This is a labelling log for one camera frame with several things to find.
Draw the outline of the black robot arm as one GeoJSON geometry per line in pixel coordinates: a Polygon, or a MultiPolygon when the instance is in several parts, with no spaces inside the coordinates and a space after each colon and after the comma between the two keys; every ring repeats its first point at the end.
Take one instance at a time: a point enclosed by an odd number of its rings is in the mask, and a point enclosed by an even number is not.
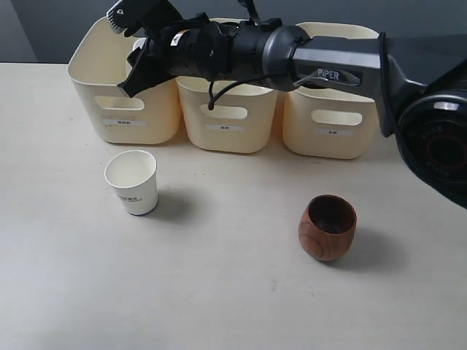
{"type": "Polygon", "coordinates": [[[289,92],[332,89],[370,98],[383,136],[408,168],[466,206],[466,35],[371,39],[310,36],[278,20],[180,20],[152,32],[128,57],[129,97],[176,77],[289,92]]]}

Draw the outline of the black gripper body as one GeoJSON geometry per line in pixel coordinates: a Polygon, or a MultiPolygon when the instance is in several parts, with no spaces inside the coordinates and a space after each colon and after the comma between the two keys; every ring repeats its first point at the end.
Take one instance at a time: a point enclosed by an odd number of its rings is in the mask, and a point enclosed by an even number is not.
{"type": "Polygon", "coordinates": [[[140,58],[155,79],[226,77],[226,30],[208,19],[178,20],[151,37],[140,58]]]}

